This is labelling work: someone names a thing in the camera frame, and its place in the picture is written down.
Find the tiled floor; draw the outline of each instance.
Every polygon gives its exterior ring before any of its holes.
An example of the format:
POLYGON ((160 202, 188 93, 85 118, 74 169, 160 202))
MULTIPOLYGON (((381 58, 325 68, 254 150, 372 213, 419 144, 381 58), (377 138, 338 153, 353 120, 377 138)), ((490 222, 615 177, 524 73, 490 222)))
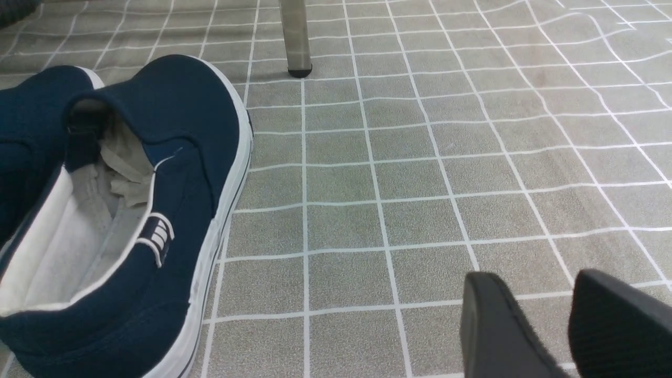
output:
POLYGON ((52 4, 0 32, 0 87, 64 63, 114 83, 169 53, 237 84, 253 169, 190 377, 461 377, 478 269, 571 370, 582 267, 672 303, 663 1, 311 0, 304 81, 276 0, 52 4))

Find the metal table leg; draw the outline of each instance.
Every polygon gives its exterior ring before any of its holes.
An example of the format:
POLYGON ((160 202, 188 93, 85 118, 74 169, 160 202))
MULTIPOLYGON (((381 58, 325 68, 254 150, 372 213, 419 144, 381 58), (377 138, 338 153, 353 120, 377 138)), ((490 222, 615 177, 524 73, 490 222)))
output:
POLYGON ((312 71, 305 0, 280 0, 280 16, 288 71, 291 76, 301 79, 312 71))

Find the canvas sneaker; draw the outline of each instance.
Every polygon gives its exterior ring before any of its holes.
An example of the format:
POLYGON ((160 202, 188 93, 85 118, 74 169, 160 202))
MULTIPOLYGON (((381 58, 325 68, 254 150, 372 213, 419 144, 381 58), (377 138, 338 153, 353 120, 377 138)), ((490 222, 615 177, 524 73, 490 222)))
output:
POLYGON ((249 167, 243 102, 171 55, 63 122, 64 163, 0 281, 0 340, 36 378, 186 378, 249 167))
POLYGON ((89 69, 57 66, 0 91, 0 276, 6 251, 65 152, 63 108, 78 93, 103 87, 89 69))

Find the shoe lining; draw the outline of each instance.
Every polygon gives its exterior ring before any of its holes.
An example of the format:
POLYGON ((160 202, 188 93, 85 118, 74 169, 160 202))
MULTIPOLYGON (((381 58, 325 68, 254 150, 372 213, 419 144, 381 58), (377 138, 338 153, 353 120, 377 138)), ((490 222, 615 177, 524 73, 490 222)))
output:
POLYGON ((67 304, 128 249, 147 212, 153 167, 123 122, 100 144, 96 163, 61 169, 0 281, 0 316, 67 304))

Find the white rubber sole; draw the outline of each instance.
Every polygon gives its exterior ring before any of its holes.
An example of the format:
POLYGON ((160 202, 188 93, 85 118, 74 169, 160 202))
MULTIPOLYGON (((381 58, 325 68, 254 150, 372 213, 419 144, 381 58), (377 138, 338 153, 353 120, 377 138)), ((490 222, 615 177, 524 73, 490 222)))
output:
POLYGON ((214 261, 220 251, 224 230, 230 225, 230 214, 235 209, 236 203, 238 203, 243 185, 247 179, 253 147, 253 135, 249 116, 233 84, 215 66, 202 59, 194 59, 207 65, 231 94, 239 119, 240 141, 238 143, 236 158, 219 198, 217 213, 210 222, 210 227, 199 251, 194 279, 192 281, 190 305, 182 330, 175 339, 173 346, 168 350, 168 353, 143 378, 187 378, 189 376, 196 359, 198 342, 200 341, 206 296, 210 291, 212 271, 215 267, 214 261))
POLYGON ((75 66, 75 67, 84 71, 84 73, 89 76, 89 80, 91 80, 91 84, 92 84, 94 89, 100 89, 100 88, 105 86, 105 83, 103 83, 103 81, 100 79, 100 77, 98 75, 96 75, 96 73, 93 72, 92 70, 90 70, 88 68, 84 68, 84 67, 79 67, 79 66, 75 66))

